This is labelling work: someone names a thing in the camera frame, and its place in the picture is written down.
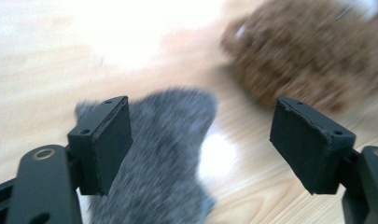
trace wood grain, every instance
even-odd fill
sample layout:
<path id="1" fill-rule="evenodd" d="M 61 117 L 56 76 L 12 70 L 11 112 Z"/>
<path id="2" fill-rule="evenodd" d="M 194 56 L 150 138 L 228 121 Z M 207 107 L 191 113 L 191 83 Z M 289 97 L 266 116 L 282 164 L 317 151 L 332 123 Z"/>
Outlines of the wood grain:
<path id="1" fill-rule="evenodd" d="M 218 42 L 260 0 L 0 0 L 0 183 L 29 150 L 66 145 L 77 101 L 173 86 L 215 93 L 200 178 L 206 223 L 343 223 L 341 196 L 311 196 L 269 142 L 272 111 L 251 103 Z M 344 116 L 357 149 L 378 146 L 378 96 Z"/>

